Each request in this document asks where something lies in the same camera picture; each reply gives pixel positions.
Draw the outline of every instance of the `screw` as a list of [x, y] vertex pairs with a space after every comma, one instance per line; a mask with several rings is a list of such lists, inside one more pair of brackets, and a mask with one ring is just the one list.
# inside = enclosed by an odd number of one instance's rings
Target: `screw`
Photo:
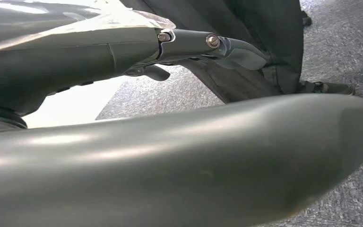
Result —
[[211, 48], [218, 48], [220, 46], [220, 40], [219, 37], [214, 35], [214, 34], [210, 34], [207, 36], [207, 44], [209, 47]]
[[172, 40], [172, 37], [168, 33], [161, 33], [158, 35], [158, 40], [161, 42], [168, 42]]

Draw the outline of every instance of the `hex bolt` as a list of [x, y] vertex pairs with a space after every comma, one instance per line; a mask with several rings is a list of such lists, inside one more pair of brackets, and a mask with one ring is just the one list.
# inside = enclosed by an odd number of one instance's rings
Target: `hex bolt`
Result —
[[220, 40], [217, 35], [210, 34], [207, 36], [207, 44], [211, 48], [218, 48], [220, 46]]
[[158, 35], [158, 40], [160, 42], [168, 42], [168, 41], [172, 40], [172, 37], [168, 33], [160, 33]]

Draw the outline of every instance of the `shoe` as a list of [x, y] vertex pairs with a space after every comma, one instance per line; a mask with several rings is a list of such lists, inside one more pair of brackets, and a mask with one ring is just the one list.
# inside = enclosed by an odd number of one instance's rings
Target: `shoe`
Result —
[[311, 17], [308, 16], [308, 14], [305, 11], [301, 11], [301, 15], [303, 18], [302, 25], [304, 27], [312, 25], [312, 19], [311, 19]]
[[326, 94], [342, 94], [342, 95], [355, 95], [355, 88], [348, 84], [339, 83], [325, 83], [308, 81], [301, 82], [302, 87], [298, 93], [326, 93]]

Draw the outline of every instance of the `white surface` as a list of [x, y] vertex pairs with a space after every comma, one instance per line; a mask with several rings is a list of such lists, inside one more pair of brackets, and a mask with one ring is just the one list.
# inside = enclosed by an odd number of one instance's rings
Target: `white surface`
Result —
[[48, 96], [38, 111], [23, 119], [29, 128], [93, 122], [126, 79], [98, 81]]

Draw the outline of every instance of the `floor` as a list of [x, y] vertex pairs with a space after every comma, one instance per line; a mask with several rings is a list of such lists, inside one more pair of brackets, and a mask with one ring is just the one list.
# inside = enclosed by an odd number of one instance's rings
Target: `floor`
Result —
[[[352, 83], [363, 96], [363, 0], [302, 0], [302, 6], [314, 22], [305, 31], [303, 77], [312, 81]], [[72, 89], [63, 96], [49, 97], [40, 111], [29, 116], [29, 119], [34, 119], [31, 126], [73, 124], [93, 121], [95, 117], [103, 120], [222, 105], [188, 70], [181, 67], [167, 69], [172, 75], [165, 82], [145, 77], [122, 77], [80, 92]], [[87, 101], [88, 98], [84, 97], [89, 97], [89, 100], [93, 97], [95, 101]], [[71, 108], [64, 105], [71, 100], [81, 102]], [[55, 115], [53, 110], [58, 106], [63, 109]], [[57, 120], [44, 121], [49, 118]], [[289, 220], [265, 226], [363, 227], [363, 167], [309, 209]]]

